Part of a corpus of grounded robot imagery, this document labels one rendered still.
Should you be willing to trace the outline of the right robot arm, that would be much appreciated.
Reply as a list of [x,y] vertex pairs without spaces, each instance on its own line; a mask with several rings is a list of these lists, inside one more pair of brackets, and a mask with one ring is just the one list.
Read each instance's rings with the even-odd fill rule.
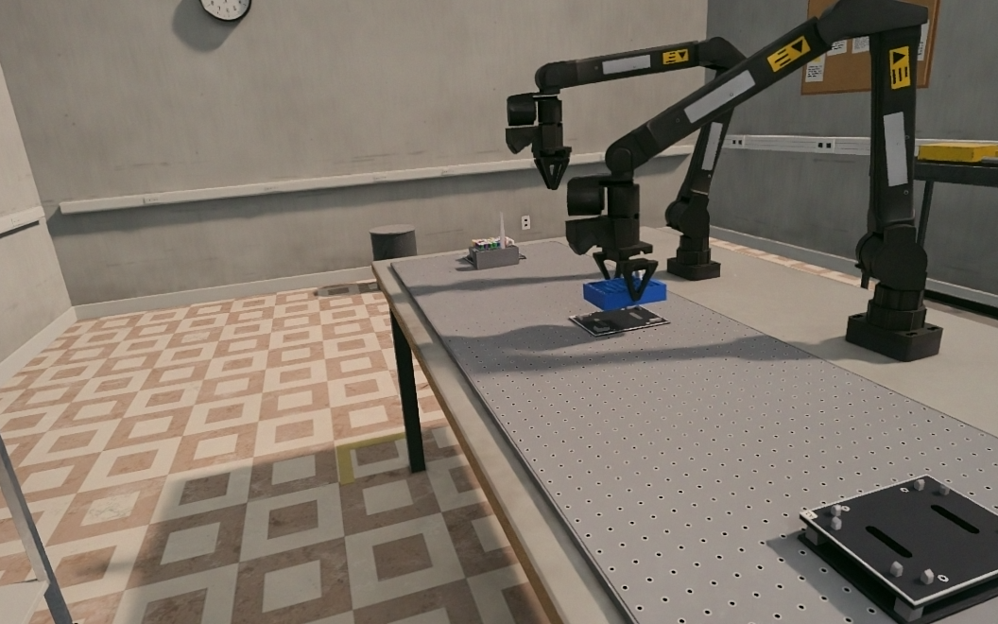
[[[729,41],[722,37],[713,37],[700,43],[692,41],[585,59],[549,62],[536,71],[535,84],[539,92],[553,93],[553,95],[533,97],[545,95],[535,92],[508,97],[509,126],[530,125],[530,127],[506,128],[507,146],[513,154],[521,152],[531,143],[534,148],[557,147],[556,125],[552,124],[562,121],[562,100],[559,100],[557,95],[559,89],[566,86],[656,75],[662,71],[697,68],[697,66],[715,70],[717,78],[747,58]],[[535,125],[536,101],[538,101],[538,123],[548,125]],[[707,206],[709,206],[711,181],[732,114],[733,109],[701,127],[690,168],[677,200],[669,203],[665,210],[664,216],[668,223],[666,226],[683,233],[680,235],[677,257],[667,258],[667,265],[671,268],[681,269],[690,274],[703,274],[722,268],[722,263],[711,260],[710,215]]]

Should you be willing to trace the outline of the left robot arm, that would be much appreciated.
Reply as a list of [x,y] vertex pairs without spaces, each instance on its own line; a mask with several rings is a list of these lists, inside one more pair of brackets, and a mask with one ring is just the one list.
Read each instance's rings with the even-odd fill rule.
[[[568,181],[569,217],[598,217],[566,221],[566,242],[580,256],[598,243],[613,249],[633,247],[633,218],[627,215],[640,213],[640,184],[632,179],[634,169],[827,53],[833,43],[869,36],[868,232],[857,243],[859,264],[854,267],[880,282],[867,311],[848,316],[847,324],[905,346],[942,338],[942,327],[925,322],[928,253],[916,243],[913,206],[918,55],[928,12],[926,6],[900,0],[838,0],[819,19],[802,22],[701,86],[609,146],[606,164],[612,173]],[[608,214],[623,219],[602,215],[606,188]]]

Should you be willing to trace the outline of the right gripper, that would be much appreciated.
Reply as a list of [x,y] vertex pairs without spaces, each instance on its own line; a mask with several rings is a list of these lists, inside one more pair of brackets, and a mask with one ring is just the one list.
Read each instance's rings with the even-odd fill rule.
[[[535,159],[536,167],[538,171],[542,173],[542,178],[548,189],[558,189],[559,181],[566,171],[566,166],[570,162],[570,153],[572,152],[572,147],[563,147],[563,130],[562,123],[553,123],[556,125],[556,140],[557,147],[552,148],[531,148],[531,153],[533,153],[533,159]],[[557,156],[559,155],[559,156]],[[553,156],[553,157],[548,157]],[[564,159],[562,159],[564,157]],[[561,166],[559,166],[561,164]],[[553,166],[553,174],[551,175],[550,165]],[[558,174],[559,173],[559,174]],[[552,179],[553,178],[553,179]]]

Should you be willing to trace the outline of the blue tube carrier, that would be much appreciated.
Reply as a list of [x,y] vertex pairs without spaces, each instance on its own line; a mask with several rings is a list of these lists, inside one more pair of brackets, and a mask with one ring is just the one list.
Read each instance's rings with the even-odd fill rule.
[[638,302],[634,302],[630,299],[628,286],[626,281],[624,281],[624,277],[583,284],[583,287],[584,300],[594,306],[597,306],[603,311],[630,306],[641,306],[641,304],[667,300],[667,285],[652,278],[651,282],[649,282],[646,286],[645,295],[643,295],[642,300]]

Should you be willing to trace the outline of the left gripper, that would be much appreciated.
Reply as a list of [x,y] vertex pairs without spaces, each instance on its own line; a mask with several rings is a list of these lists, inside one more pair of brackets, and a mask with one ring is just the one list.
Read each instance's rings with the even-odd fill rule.
[[[628,286],[628,291],[630,294],[630,299],[634,302],[642,300],[643,295],[645,295],[645,289],[653,274],[655,274],[656,268],[659,267],[659,260],[649,260],[645,258],[630,259],[632,256],[641,255],[641,251],[645,253],[653,253],[654,245],[640,242],[640,213],[635,215],[627,215],[627,218],[633,218],[633,247],[621,247],[621,249],[613,249],[606,245],[598,243],[596,247],[602,247],[602,251],[592,253],[598,268],[601,270],[604,278],[612,279],[606,268],[606,260],[613,260],[617,263],[616,272],[614,279],[621,278],[624,276],[624,281]],[[640,288],[638,292],[635,290],[635,285],[633,283],[633,271],[645,270],[645,278],[642,279]]]

